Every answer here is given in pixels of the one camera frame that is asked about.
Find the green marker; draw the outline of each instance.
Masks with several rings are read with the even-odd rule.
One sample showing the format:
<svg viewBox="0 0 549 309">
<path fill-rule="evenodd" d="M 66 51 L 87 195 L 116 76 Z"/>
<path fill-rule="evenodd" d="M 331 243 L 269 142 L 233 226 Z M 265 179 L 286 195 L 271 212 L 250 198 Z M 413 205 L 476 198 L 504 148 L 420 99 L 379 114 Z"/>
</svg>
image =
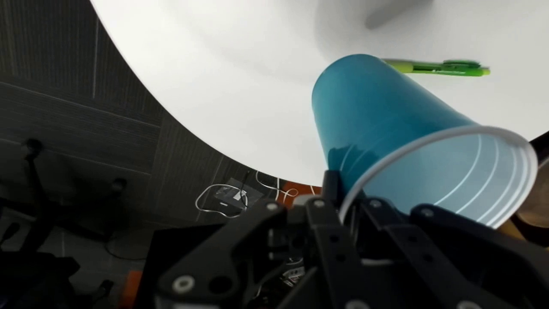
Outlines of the green marker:
<svg viewBox="0 0 549 309">
<path fill-rule="evenodd" d="M 406 61 L 384 61 L 401 75 L 440 75 L 440 76 L 488 76 L 490 69 L 482 68 L 478 63 L 447 61 L 442 64 L 432 63 L 406 63 Z"/>
</svg>

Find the white round surface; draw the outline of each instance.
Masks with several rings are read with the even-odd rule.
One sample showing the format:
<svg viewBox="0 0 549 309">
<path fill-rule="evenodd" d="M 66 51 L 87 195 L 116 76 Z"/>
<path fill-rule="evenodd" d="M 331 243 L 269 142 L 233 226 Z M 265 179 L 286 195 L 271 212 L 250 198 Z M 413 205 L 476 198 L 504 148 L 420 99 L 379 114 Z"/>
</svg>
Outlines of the white round surface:
<svg viewBox="0 0 549 309">
<path fill-rule="evenodd" d="M 310 93 L 336 59 L 476 61 L 413 76 L 478 124 L 549 131 L 545 0 L 92 0 L 123 59 L 190 133 L 264 174 L 320 184 Z"/>
</svg>

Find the cord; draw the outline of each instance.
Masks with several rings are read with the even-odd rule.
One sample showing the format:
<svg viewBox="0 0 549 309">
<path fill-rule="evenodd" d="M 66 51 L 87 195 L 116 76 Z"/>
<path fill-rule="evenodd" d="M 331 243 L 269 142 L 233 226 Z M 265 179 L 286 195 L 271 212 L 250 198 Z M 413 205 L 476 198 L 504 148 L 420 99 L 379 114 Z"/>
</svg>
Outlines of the cord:
<svg viewBox="0 0 549 309">
<path fill-rule="evenodd" d="M 202 196 L 204 196 L 210 188 L 228 188 L 228 190 L 234 190 L 236 195 L 240 195 L 240 196 L 243 198 L 243 208 L 241 208 L 241 212 L 236 214 L 236 215 L 226 215 L 226 214 L 222 214 L 221 210 L 205 210 L 205 208 L 200 208 L 200 207 L 198 207 L 198 202 L 202 200 Z M 217 215 L 221 215 L 221 217 L 224 217 L 224 219 L 238 219 L 243 212 L 247 212 L 247 207 L 248 207 L 248 200 L 247 200 L 245 195 L 241 195 L 241 193 L 245 193 L 245 191 L 241 191 L 241 188 L 234 188 L 234 186 L 229 186 L 229 184 L 210 184 L 210 186 L 207 186 L 207 188 L 193 200 L 193 208 L 195 208 L 198 214 L 217 214 Z"/>
<path fill-rule="evenodd" d="M 283 195 L 281 203 L 284 203 L 284 202 L 288 200 L 288 196 L 289 196 L 289 198 L 296 198 L 296 196 L 298 196 L 298 191 L 296 191 L 296 190 L 281 191 L 281 190 L 279 190 L 279 179 L 277 179 L 277 178 L 274 178 L 274 179 L 276 179 L 276 188 L 267 186 L 267 184 L 264 184 L 264 183 L 259 181 L 259 171 L 255 171 L 255 183 L 257 183 L 259 186 L 262 186 L 264 190 L 276 191 L 274 202 L 277 202 L 279 195 Z"/>
<path fill-rule="evenodd" d="M 109 248 L 108 248 L 109 241 L 102 243 L 102 248 L 104 248 L 104 253 L 114 260 L 121 260 L 121 262 L 133 262 L 133 263 L 140 263 L 140 262 L 145 262 L 147 258 L 126 258 L 126 257 L 120 257 L 120 255 L 114 255 Z"/>
</svg>

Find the cable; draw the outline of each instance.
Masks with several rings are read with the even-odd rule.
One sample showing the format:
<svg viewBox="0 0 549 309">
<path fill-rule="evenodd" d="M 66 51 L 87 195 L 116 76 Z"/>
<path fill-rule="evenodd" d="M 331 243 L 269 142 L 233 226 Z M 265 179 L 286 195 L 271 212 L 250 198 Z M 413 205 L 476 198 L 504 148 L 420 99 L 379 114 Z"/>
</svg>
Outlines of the cable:
<svg viewBox="0 0 549 309">
<path fill-rule="evenodd" d="M 210 190 L 210 188 L 228 188 L 228 190 L 234 190 L 236 195 L 240 195 L 243 198 L 243 208 L 240 214 L 236 215 L 226 215 L 222 214 L 221 210 L 205 210 L 205 208 L 200 208 L 198 207 L 198 202 L 202 200 L 202 196 Z M 224 219 L 238 219 L 243 212 L 247 212 L 247 207 L 248 207 L 248 200 L 247 200 L 247 195 L 245 191 L 241 191 L 241 188 L 234 188 L 234 186 L 229 186 L 229 184 L 210 184 L 207 186 L 195 200 L 193 200 L 193 208 L 198 212 L 198 214 L 217 214 Z"/>
<path fill-rule="evenodd" d="M 288 191 L 281 191 L 281 190 L 279 190 L 279 179 L 277 179 L 277 178 L 274 178 L 274 179 L 276 179 L 276 188 L 272 188 L 272 186 L 267 186 L 267 184 L 260 183 L 257 176 L 259 176 L 259 172 L 255 171 L 255 183 L 257 183 L 259 186 L 262 186 L 264 190 L 269 190 L 269 191 L 276 191 L 274 202 L 279 200 L 279 195 L 283 195 L 281 203 L 284 203 L 288 196 L 289 196 L 289 198 L 296 198 L 296 196 L 298 196 L 298 191 L 293 190 L 293 188 L 288 190 Z"/>
<path fill-rule="evenodd" d="M 109 248 L 108 248 L 109 241 L 102 243 L 102 248 L 104 248 L 104 253 L 114 260 L 121 260 L 121 262 L 133 262 L 133 263 L 140 263 L 140 262 L 145 262 L 147 258 L 126 258 L 126 257 L 120 257 L 120 255 L 114 255 Z"/>
</svg>

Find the blue plastic cup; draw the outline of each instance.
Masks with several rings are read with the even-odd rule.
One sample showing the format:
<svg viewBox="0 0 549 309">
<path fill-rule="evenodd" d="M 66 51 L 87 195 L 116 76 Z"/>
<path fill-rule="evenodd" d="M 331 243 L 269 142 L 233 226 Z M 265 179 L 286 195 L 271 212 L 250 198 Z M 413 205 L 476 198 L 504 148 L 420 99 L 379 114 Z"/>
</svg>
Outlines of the blue plastic cup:
<svg viewBox="0 0 549 309">
<path fill-rule="evenodd" d="M 341 221 L 363 191 L 403 214 L 430 203 L 499 227 L 536 176 L 528 142 L 471 123 L 375 57 L 331 64 L 315 81 L 312 111 L 346 195 Z"/>
</svg>

